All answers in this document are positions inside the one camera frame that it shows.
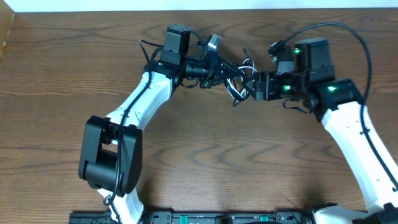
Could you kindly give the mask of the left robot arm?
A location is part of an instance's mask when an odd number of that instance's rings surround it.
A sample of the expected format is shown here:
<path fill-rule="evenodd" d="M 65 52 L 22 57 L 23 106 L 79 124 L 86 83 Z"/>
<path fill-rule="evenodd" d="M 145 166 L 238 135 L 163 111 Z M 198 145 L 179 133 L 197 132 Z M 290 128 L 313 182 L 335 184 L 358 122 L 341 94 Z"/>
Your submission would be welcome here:
<path fill-rule="evenodd" d="M 143 131 L 159 107 L 184 80 L 211 88 L 241 75 L 220 57 L 220 36 L 199 39 L 199 53 L 189 55 L 191 35 L 197 33 L 188 26 L 168 25 L 164 44 L 144 53 L 146 65 L 134 91 L 107 116 L 92 116 L 85 124 L 78 175 L 103 196 L 116 223 L 138 223 L 144 211 L 136 190 Z"/>

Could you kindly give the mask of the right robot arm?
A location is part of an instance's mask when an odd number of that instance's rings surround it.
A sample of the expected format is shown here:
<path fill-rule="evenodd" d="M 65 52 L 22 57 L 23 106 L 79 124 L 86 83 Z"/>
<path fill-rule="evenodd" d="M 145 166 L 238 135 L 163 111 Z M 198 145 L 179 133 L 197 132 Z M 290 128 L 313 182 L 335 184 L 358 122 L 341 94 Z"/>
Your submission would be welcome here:
<path fill-rule="evenodd" d="M 397 164 L 378 136 L 363 97 L 349 78 L 336 79 L 328 41 L 300 40 L 291 49 L 273 44 L 272 72 L 256 72 L 243 82 L 255 100 L 302 101 L 340 147 L 361 189 L 365 212 L 334 203 L 314 208 L 302 223 L 397 223 Z"/>

